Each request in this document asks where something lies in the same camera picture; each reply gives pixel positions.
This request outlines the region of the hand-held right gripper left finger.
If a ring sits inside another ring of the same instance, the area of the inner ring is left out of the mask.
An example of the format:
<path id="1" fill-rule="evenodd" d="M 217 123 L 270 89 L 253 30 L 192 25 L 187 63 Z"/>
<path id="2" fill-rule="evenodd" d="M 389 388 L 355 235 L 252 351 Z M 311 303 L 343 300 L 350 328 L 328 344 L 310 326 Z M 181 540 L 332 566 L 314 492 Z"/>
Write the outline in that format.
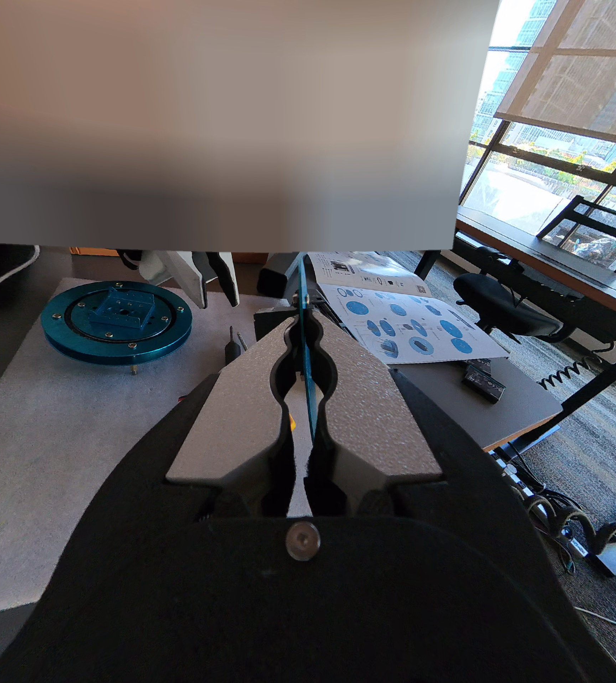
<path id="1" fill-rule="evenodd" d="M 285 320 L 221 370 L 167 482 L 234 491 L 254 514 L 305 515 L 305 393 L 291 355 L 270 381 L 292 349 L 285 333 L 297 320 Z"/>

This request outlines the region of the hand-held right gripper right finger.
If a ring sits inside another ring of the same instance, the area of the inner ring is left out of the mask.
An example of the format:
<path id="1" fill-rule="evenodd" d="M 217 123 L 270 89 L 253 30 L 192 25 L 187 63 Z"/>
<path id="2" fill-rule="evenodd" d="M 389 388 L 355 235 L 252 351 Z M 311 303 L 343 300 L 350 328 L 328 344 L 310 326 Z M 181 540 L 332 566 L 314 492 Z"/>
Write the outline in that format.
<path id="1" fill-rule="evenodd" d="M 323 393 L 306 476 L 312 514 L 354 513 L 370 491 L 442 481 L 388 367 L 320 313 L 306 314 L 306 343 Z"/>

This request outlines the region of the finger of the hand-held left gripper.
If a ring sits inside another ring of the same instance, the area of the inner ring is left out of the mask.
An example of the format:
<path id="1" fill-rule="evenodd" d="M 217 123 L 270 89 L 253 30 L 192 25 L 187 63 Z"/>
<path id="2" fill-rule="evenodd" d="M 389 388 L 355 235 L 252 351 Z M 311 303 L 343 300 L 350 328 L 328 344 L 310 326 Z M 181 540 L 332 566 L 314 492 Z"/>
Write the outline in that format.
<path id="1" fill-rule="evenodd" d="M 201 309 L 208 306 L 203 276 L 194 265 L 192 252 L 143 251 L 140 275 L 152 286 L 175 279 L 196 306 Z"/>
<path id="2" fill-rule="evenodd" d="M 231 252 L 206 252 L 208 262 L 232 307 L 240 303 L 235 275 L 234 259 Z"/>

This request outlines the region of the black servo motor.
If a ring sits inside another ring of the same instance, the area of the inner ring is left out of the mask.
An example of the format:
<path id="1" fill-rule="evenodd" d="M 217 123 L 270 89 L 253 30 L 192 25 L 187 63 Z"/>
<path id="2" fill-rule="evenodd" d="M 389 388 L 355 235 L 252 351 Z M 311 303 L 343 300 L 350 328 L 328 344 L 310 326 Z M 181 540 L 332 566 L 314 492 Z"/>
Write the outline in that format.
<path id="1" fill-rule="evenodd" d="M 256 340 L 259 341 L 285 320 L 292 320 L 297 314 L 298 311 L 293 306 L 275 306 L 254 313 L 253 322 Z"/>

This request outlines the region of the thin blue round plate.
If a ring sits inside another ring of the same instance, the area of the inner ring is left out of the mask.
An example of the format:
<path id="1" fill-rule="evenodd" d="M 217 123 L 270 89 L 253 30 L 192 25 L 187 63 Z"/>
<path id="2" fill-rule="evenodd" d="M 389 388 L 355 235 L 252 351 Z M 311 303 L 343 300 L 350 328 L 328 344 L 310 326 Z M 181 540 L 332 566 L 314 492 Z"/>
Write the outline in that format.
<path id="1" fill-rule="evenodd" d="M 315 382 L 312 379 L 312 369 L 311 369 L 311 351 L 308 346 L 308 339 L 306 337 L 306 325 L 307 325 L 307 312 L 310 306 L 310 296 L 309 289 L 306 280 L 305 271 L 305 259 L 306 254 L 304 252 L 298 255 L 298 303 L 296 307 L 298 309 L 299 323 L 300 323 L 300 338 L 301 338 L 301 359 L 304 377 L 304 386 L 306 393 L 306 406 L 307 413 L 309 417 L 309 429 L 311 433 L 311 439 L 315 441 L 316 432 L 316 422 L 317 422 L 317 394 L 315 392 Z"/>

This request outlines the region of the blue round turntable base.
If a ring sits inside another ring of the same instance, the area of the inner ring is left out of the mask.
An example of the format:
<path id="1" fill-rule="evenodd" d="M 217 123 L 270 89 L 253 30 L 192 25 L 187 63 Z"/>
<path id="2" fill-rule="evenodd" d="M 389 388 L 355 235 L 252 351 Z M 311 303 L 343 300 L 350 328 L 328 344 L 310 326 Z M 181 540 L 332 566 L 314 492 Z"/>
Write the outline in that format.
<path id="1" fill-rule="evenodd" d="M 129 366 L 167 356 L 191 334 L 189 306 L 172 292 L 135 281 L 100 281 L 55 296 L 41 315 L 60 353 L 99 365 Z"/>

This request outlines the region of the dark grey case sleeve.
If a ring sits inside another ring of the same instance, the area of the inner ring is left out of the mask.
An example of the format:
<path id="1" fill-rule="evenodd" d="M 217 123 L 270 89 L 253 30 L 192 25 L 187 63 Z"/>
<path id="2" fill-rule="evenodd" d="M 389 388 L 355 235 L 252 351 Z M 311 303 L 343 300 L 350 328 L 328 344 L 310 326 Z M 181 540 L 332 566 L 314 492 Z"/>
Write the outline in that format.
<path id="1" fill-rule="evenodd" d="M 298 288 L 298 268 L 305 252 L 273 253 L 259 272 L 257 292 L 290 300 Z"/>

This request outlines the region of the open instruction manual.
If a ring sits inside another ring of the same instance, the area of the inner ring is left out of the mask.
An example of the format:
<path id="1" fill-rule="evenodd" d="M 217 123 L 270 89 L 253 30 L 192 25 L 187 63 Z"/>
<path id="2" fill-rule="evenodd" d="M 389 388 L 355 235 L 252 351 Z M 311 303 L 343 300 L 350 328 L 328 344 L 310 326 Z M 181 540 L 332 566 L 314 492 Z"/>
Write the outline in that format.
<path id="1" fill-rule="evenodd" d="M 374 252 L 310 252 L 328 304 L 348 331 L 384 363 L 508 357 L 508 351 L 429 295 L 426 284 Z"/>

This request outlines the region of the white power strip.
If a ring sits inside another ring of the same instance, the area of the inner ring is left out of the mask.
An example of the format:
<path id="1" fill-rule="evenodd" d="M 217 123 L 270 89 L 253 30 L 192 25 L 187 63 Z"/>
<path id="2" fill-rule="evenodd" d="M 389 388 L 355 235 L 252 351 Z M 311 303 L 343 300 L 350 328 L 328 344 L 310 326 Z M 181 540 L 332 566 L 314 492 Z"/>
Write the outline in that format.
<path id="1" fill-rule="evenodd" d="M 502 476 L 514 489 L 517 499 L 524 502 L 533 495 L 541 496 L 547 485 L 534 476 L 511 445 L 507 443 L 504 446 L 507 448 L 494 448 L 489 451 L 489 455 L 494 458 Z"/>

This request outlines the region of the black office stool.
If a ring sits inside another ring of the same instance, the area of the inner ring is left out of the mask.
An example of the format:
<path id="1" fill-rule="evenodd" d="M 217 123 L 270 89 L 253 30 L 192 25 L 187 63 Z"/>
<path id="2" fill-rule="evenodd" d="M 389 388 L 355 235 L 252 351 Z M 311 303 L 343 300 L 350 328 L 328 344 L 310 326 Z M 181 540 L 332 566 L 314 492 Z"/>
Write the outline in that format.
<path id="1" fill-rule="evenodd" d="M 457 305 L 468 305 L 480 316 L 477 327 L 490 335 L 499 329 L 518 342 L 517 335 L 537 337 L 549 343 L 568 338 L 575 327 L 540 314 L 528 307 L 515 293 L 507 294 L 505 288 L 482 270 L 479 274 L 465 274 L 455 279 L 453 287 L 460 295 Z"/>

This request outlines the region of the grey foam mat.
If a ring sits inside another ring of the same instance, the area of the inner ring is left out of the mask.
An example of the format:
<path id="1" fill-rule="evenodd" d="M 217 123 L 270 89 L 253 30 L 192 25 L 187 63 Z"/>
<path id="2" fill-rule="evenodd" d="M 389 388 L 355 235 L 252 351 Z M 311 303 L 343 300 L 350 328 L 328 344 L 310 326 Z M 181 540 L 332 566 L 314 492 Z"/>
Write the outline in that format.
<path id="1" fill-rule="evenodd" d="M 92 365 L 54 350 L 36 320 L 0 380 L 0 610 L 37 601 L 82 513 L 125 454 L 224 363 L 229 327 L 255 343 L 254 312 L 286 301 L 224 294 L 192 307 L 176 352 Z"/>

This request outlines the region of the long dark window counter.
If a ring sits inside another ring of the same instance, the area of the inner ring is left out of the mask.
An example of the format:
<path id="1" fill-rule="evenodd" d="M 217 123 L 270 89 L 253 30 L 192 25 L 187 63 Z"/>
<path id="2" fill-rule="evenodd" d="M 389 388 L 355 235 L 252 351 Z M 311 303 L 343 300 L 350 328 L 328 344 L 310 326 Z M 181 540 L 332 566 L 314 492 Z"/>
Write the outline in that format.
<path id="1" fill-rule="evenodd" d="M 452 251 L 556 320 L 616 341 L 616 274 L 474 209 L 459 207 Z"/>

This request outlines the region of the large black framed window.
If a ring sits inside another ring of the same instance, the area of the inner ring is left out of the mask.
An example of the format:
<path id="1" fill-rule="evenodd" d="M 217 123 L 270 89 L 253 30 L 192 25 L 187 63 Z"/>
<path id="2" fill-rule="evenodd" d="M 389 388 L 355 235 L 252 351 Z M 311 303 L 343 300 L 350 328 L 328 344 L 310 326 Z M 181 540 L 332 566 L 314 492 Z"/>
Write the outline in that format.
<path id="1" fill-rule="evenodd" d="M 616 142 L 496 117 L 557 1 L 502 1 L 459 203 L 537 235 L 574 196 L 616 210 Z"/>

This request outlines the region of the brown roller blind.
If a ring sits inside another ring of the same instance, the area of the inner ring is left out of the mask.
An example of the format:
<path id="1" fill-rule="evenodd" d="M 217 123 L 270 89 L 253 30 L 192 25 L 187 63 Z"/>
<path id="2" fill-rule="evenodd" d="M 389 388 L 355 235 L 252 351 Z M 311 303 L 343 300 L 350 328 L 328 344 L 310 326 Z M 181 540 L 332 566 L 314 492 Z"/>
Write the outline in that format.
<path id="1" fill-rule="evenodd" d="M 557 1 L 496 117 L 616 142 L 616 1 Z"/>

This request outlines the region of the black metal frame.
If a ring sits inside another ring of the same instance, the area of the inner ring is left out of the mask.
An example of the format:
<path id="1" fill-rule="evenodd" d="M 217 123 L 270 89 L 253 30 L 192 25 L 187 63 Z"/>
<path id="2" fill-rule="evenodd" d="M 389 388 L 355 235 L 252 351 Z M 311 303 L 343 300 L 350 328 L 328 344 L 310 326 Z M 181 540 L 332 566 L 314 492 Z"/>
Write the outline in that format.
<path id="1" fill-rule="evenodd" d="M 616 273 L 616 210 L 577 195 L 537 238 Z"/>

